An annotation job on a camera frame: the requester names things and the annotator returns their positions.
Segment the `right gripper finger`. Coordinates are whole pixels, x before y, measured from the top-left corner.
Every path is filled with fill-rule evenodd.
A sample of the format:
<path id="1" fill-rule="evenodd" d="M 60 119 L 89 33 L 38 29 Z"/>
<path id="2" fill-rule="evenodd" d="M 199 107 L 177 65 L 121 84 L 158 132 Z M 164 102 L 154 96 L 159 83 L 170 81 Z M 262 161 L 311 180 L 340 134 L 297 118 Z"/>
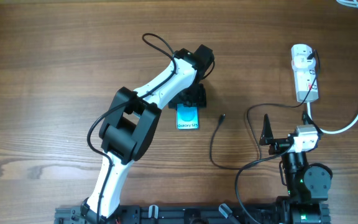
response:
<path id="1" fill-rule="evenodd" d="M 260 140 L 261 141 L 273 141 L 274 140 L 268 114 L 264 115 L 264 123 L 263 123 L 262 132 L 260 135 Z"/>
<path id="2" fill-rule="evenodd" d="M 303 111 L 302 121 L 303 121 L 304 125 L 307 125 L 307 124 L 313 125 L 316 128 L 318 135 L 323 135 L 322 130 L 314 123 L 314 121 L 308 115 L 307 111 Z"/>

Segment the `turquoise Galaxy S25 smartphone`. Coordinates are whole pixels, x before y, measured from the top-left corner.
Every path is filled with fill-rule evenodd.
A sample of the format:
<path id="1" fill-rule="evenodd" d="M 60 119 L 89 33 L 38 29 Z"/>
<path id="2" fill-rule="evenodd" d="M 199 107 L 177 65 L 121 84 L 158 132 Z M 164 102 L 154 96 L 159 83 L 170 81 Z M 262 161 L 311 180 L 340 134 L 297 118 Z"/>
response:
<path id="1" fill-rule="evenodd" d="M 200 127 L 198 119 L 198 108 L 188 107 L 183 104 L 177 105 L 177 129 L 191 130 Z"/>

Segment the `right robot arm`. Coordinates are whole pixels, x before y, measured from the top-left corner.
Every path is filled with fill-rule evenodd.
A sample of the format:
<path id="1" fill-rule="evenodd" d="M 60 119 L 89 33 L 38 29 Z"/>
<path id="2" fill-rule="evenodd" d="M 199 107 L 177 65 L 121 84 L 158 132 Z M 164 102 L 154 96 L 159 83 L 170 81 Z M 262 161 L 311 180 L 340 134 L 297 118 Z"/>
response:
<path id="1" fill-rule="evenodd" d="M 306 153 L 318 147 L 322 130 L 307 112 L 302 114 L 303 124 L 286 138 L 273 136 L 270 120 L 264 115 L 259 144 L 268 146 L 271 156 L 281 157 L 279 171 L 282 184 L 287 187 L 286 197 L 277 197 L 272 223 L 330 223 L 328 191 L 333 178 L 332 170 L 321 163 L 310 164 Z"/>

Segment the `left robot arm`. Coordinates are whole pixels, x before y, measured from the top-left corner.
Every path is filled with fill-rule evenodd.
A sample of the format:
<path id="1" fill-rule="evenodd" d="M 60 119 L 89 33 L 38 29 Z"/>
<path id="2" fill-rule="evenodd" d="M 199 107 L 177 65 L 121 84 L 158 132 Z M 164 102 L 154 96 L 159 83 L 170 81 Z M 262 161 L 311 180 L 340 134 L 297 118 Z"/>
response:
<path id="1" fill-rule="evenodd" d="M 206 107 L 200 82 L 214 68 L 212 49 L 200 45 L 195 52 L 177 50 L 169 66 L 146 85 L 120 88 L 108 114 L 97 119 L 102 140 L 102 166 L 93 193 L 81 205 L 88 223 L 107 223 L 120 204 L 129 169 L 149 148 L 165 106 L 180 111 Z"/>

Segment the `white power strip socket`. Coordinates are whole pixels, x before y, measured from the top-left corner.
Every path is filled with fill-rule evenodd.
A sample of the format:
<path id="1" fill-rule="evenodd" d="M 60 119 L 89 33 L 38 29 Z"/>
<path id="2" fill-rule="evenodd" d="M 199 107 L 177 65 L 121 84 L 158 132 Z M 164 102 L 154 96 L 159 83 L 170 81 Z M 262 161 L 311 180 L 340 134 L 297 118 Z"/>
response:
<path id="1" fill-rule="evenodd" d="M 291 48 L 291 67 L 294 73 L 297 102 L 311 103 L 318 99 L 316 59 L 312 48 L 306 44 L 295 44 Z"/>

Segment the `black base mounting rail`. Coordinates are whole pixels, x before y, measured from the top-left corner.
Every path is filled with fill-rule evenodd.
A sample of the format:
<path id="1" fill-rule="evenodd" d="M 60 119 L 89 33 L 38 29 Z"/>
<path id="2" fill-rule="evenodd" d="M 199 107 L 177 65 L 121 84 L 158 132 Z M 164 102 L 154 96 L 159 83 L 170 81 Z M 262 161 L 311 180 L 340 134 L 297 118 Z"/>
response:
<path id="1" fill-rule="evenodd" d="M 287 205 L 285 203 L 255 204 L 246 206 L 248 214 L 241 207 L 227 204 L 198 207 L 140 207 L 120 206 L 100 223 L 133 224 L 185 224 L 185 223 L 331 223 L 329 207 L 317 205 Z"/>

